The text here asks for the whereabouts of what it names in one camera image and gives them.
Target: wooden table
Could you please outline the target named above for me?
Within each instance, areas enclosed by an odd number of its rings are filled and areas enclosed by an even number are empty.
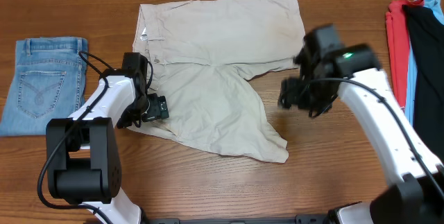
[[[123,52],[132,50],[139,4],[170,1],[184,0],[0,0],[0,109],[14,74],[16,40],[84,37],[91,53],[119,67]],[[390,1],[299,4],[307,32],[335,23],[347,45],[369,43],[389,73],[384,13]],[[245,218],[324,213],[383,192],[378,158],[343,103],[335,102],[315,120],[307,112],[277,107],[280,81],[296,73],[269,73],[250,82],[265,104],[268,121],[289,141],[285,164],[224,157],[116,130],[122,187],[130,199],[150,218]],[[97,83],[98,76],[88,69],[86,97]],[[54,210],[39,201],[35,188],[45,148],[44,137],[0,139],[0,223],[82,223],[94,218],[85,210]],[[50,197],[46,179],[44,190]]]

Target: jeans waistband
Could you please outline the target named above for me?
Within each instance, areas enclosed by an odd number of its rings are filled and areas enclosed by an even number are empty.
[[[30,55],[33,51],[48,51],[73,49],[86,51],[88,41],[81,37],[41,37],[21,40],[24,42],[25,52]]]

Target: stack of clothes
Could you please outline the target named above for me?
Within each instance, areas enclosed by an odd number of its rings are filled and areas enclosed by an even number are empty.
[[[419,137],[444,160],[441,0],[397,0],[386,13],[393,93]]]

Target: belt loop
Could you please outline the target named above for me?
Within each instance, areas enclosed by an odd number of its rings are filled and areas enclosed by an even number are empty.
[[[30,56],[31,55],[31,39],[26,39],[26,55]]]
[[[77,38],[77,52],[82,51],[82,38]]]

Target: black garment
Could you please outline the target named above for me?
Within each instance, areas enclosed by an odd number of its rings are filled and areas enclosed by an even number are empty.
[[[444,26],[429,8],[403,6],[418,65],[413,127],[444,161]]]

